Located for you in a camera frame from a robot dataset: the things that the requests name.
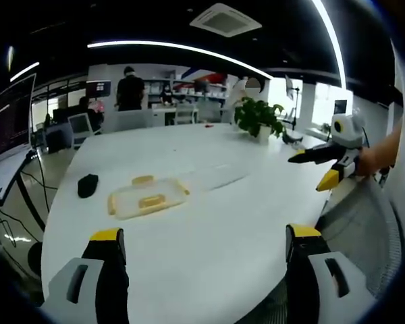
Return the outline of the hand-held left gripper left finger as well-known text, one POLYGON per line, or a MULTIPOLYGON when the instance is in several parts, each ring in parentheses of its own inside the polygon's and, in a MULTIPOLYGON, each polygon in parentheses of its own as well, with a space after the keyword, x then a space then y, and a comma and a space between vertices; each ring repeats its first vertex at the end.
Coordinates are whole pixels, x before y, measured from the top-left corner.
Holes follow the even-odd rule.
POLYGON ((57 272, 41 309, 53 323, 128 323, 128 288, 124 230, 106 229, 57 272))

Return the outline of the person's right hand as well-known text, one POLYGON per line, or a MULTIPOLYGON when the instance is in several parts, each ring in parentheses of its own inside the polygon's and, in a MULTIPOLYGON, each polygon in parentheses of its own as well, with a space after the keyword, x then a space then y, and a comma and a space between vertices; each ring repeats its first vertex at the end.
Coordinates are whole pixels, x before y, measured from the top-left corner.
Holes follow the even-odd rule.
POLYGON ((384 161, 374 148, 363 148, 358 157, 356 174, 358 176, 371 176, 384 168, 384 161))

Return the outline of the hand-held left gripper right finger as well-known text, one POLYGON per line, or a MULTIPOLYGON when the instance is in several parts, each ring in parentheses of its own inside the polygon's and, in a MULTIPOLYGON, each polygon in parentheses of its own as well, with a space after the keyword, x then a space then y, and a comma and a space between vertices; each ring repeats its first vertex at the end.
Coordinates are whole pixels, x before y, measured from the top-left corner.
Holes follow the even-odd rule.
POLYGON ((362 271, 315 228, 286 226, 288 323, 358 323, 374 305, 362 271))

